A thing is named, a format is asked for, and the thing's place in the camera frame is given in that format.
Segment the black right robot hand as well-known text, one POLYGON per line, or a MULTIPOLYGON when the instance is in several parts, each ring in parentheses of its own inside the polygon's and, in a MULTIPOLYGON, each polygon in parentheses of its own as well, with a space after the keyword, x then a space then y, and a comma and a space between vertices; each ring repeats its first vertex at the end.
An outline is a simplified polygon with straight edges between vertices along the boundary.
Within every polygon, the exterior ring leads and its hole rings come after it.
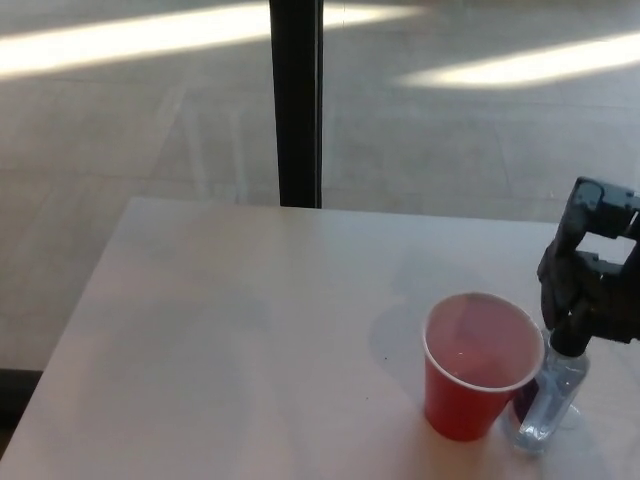
POLYGON ((639 338, 639 246, 623 264, 578 249, 585 235, 639 241, 639 195, 579 177, 537 270, 551 346, 582 355, 593 337, 628 344, 639 338))

